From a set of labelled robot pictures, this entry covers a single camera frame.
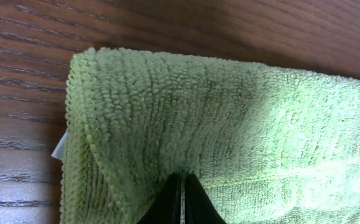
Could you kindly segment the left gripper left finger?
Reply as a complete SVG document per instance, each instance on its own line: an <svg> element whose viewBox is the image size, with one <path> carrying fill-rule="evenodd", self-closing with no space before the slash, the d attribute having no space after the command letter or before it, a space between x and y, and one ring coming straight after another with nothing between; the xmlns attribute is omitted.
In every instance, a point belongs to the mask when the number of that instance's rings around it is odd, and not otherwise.
<svg viewBox="0 0 360 224"><path fill-rule="evenodd" d="M170 174L164 187L137 224L179 224L181 213L181 178Z"/></svg>

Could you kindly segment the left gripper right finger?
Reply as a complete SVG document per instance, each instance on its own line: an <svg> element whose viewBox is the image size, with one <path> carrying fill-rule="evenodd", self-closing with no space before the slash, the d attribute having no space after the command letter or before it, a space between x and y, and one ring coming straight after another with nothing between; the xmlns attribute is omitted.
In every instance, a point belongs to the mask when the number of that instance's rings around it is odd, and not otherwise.
<svg viewBox="0 0 360 224"><path fill-rule="evenodd" d="M185 224L226 224L195 174L185 179Z"/></svg>

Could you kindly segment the green microfiber cloth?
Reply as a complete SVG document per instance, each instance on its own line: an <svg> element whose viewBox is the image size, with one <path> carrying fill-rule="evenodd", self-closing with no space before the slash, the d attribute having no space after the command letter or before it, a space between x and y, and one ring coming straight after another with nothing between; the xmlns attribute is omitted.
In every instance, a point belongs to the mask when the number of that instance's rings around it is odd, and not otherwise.
<svg viewBox="0 0 360 224"><path fill-rule="evenodd" d="M135 223L172 173L228 223L360 223L360 80L91 48L65 103L62 223Z"/></svg>

